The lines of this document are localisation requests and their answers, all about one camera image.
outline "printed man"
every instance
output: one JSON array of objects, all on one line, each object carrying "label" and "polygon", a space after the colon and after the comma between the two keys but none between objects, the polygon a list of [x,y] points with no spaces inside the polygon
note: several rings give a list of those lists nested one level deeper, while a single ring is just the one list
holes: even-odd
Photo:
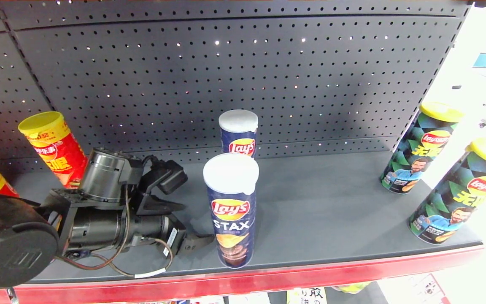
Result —
[{"label": "printed man", "polygon": [[391,182],[394,182],[396,179],[410,181],[408,184],[402,187],[402,190],[404,192],[408,192],[421,178],[421,175],[423,174],[423,169],[428,162],[429,160],[427,158],[417,158],[417,160],[413,161],[413,163],[411,164],[410,170],[399,169],[395,172],[390,172],[387,175]]},{"label": "printed man", "polygon": [[431,215],[424,217],[422,226],[424,228],[432,225],[434,228],[443,231],[457,231],[462,224],[470,218],[470,215],[474,212],[474,208],[459,207],[451,213],[451,219],[447,219],[441,215]]}]

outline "lay's logo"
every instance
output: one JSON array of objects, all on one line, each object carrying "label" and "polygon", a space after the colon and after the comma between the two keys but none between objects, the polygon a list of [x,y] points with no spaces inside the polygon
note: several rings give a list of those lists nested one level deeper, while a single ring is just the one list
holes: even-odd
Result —
[{"label": "lay's logo", "polygon": [[451,133],[445,130],[430,131],[425,133],[423,137],[421,137],[421,144],[423,144],[425,148],[438,148],[446,144],[450,136]]},{"label": "lay's logo", "polygon": [[211,210],[223,221],[237,221],[245,216],[251,205],[248,201],[220,198],[211,202]]},{"label": "lay's logo", "polygon": [[472,179],[468,183],[467,189],[473,195],[486,196],[486,176]]},{"label": "lay's logo", "polygon": [[252,138],[240,138],[230,143],[228,151],[252,156],[255,146],[255,141]]}]

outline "red shelf edge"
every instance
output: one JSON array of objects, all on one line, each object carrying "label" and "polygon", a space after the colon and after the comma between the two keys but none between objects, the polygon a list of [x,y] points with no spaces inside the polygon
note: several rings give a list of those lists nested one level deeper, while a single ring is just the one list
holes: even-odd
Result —
[{"label": "red shelf edge", "polygon": [[[16,287],[22,303],[96,304],[151,302],[201,296],[280,291],[374,281],[426,273],[466,264],[482,254],[483,245],[431,254],[375,260],[270,268],[254,271],[186,275],[92,283],[25,284]],[[0,290],[0,304],[8,304]]]}]

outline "lay's stax can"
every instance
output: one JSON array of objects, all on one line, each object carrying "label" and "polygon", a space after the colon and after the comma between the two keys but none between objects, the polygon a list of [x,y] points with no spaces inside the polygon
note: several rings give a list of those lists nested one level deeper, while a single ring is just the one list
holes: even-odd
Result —
[{"label": "lay's stax can", "polygon": [[204,166],[211,219],[222,264],[241,268],[254,252],[258,163],[240,153],[211,158]]},{"label": "lay's stax can", "polygon": [[18,129],[65,188],[78,188],[87,158],[60,112],[30,116]]},{"label": "lay's stax can", "polygon": [[380,176],[391,192],[406,194],[447,144],[463,113],[443,103],[425,102]]},{"label": "lay's stax can", "polygon": [[486,201],[486,137],[467,153],[408,218],[411,231],[430,244],[442,244]]},{"label": "lay's stax can", "polygon": [[254,158],[258,116],[247,110],[231,110],[219,116],[223,153],[241,153]]}]

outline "potato chip image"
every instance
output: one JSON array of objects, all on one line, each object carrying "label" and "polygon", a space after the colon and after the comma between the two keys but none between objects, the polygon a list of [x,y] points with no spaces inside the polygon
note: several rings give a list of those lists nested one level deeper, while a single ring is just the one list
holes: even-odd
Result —
[{"label": "potato chip image", "polygon": [[455,231],[450,231],[450,232],[444,233],[440,236],[437,236],[436,242],[443,242],[443,241],[449,239],[449,237],[451,237],[454,233],[455,233]]},{"label": "potato chip image", "polygon": [[224,248],[232,248],[233,246],[241,243],[245,237],[248,236],[248,233],[245,235],[233,235],[233,234],[217,234],[216,240],[219,242],[220,246]]}]

